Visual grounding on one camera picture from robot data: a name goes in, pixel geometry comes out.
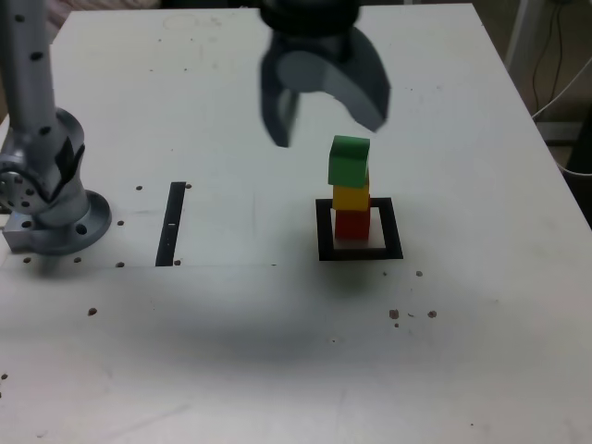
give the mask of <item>white table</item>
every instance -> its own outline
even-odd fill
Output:
[[[368,7],[359,27],[388,124],[307,95],[280,149],[256,11],[68,19],[56,99],[114,225],[61,259],[3,247],[3,444],[592,440],[592,234],[477,14]],[[403,260],[317,261],[334,134],[372,139]],[[156,268],[176,180],[182,265]]]

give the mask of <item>block stack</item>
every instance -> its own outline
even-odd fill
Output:
[[[329,155],[329,185],[333,185],[335,239],[368,240],[370,233],[370,141],[335,136]]]

